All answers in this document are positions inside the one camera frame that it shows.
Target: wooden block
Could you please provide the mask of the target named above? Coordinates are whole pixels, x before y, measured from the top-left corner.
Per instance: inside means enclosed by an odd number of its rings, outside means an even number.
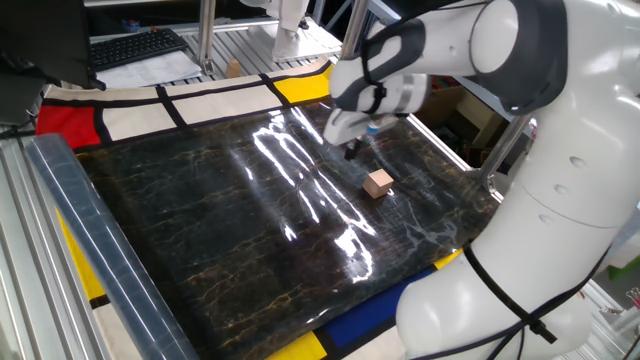
[[[380,169],[369,174],[362,187],[372,198],[377,199],[385,195],[392,185],[393,178],[386,171]]]
[[[229,61],[227,65],[227,79],[240,77],[240,62],[236,59]]]

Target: black marble surface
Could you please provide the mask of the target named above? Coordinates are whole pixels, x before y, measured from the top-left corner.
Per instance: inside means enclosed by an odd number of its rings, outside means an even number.
[[[406,121],[358,158],[327,104],[79,155],[202,358],[263,359],[458,249],[496,207]],[[368,173],[394,179],[378,200]]]

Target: yellow patch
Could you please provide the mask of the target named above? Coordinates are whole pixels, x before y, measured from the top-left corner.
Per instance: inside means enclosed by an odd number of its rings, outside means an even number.
[[[273,84],[290,103],[319,99],[329,95],[329,75],[333,65],[318,75],[289,78],[276,81]]]
[[[327,356],[322,344],[313,332],[302,336],[267,360],[320,360]]]
[[[76,243],[76,240],[73,238],[71,231],[69,231],[67,224],[65,224],[58,210],[56,210],[56,214],[58,215],[60,226],[62,226],[64,237],[67,240],[67,244],[69,245],[69,250],[71,251],[71,256],[73,257],[73,262],[76,264],[78,274],[80,274],[80,280],[82,280],[82,285],[84,286],[84,291],[87,293],[87,298],[89,298],[89,300],[92,300],[99,296],[105,295],[104,289],[102,289],[102,285],[100,285],[98,278],[93,273],[93,270],[91,270],[89,262],[87,262],[87,259],[84,257],[82,250],[80,250],[78,243]]]
[[[436,269],[440,270],[445,265],[447,265],[448,263],[453,261],[453,259],[455,259],[461,253],[462,253],[462,249],[459,249],[458,251],[454,252],[453,254],[447,256],[446,258],[436,261],[433,265],[435,265]]]

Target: red patch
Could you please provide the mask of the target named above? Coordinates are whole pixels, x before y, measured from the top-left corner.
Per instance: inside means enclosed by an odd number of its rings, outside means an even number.
[[[100,144],[93,125],[94,108],[66,106],[42,106],[38,114],[36,135],[59,133],[72,149]]]

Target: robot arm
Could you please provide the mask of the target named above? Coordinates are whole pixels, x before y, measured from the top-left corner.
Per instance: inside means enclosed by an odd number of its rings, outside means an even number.
[[[424,73],[475,75],[511,113],[533,112],[535,143],[496,214],[462,255],[405,289],[396,323],[407,359],[549,359],[586,341],[590,309],[576,295],[545,304],[585,283],[640,200],[629,165],[640,153],[640,5],[474,4],[379,30],[340,60],[324,136],[337,145],[392,126],[382,114],[417,110]]]
[[[240,0],[241,3],[261,7],[267,10],[267,15],[278,19],[278,32],[271,51],[274,59],[285,57],[291,48],[297,46],[297,31],[309,0]]]
[[[426,74],[476,75],[481,85],[502,95],[507,108],[521,113],[546,105],[559,94],[566,79],[566,40],[564,44],[557,40],[562,39],[563,27],[557,26],[558,33],[553,36],[538,31],[538,23],[521,22],[518,13],[537,11],[533,18],[565,24],[565,33],[566,19],[563,23],[549,14],[557,9],[518,3],[523,2],[494,1],[489,5],[466,0],[387,28],[374,28],[360,56],[336,64],[330,91],[338,109],[331,116],[325,138],[338,145],[376,132],[381,124],[367,121],[367,114],[417,111],[430,90]],[[531,56],[541,47],[548,60]],[[528,86],[519,86],[514,92],[509,84],[518,74],[527,77]]]

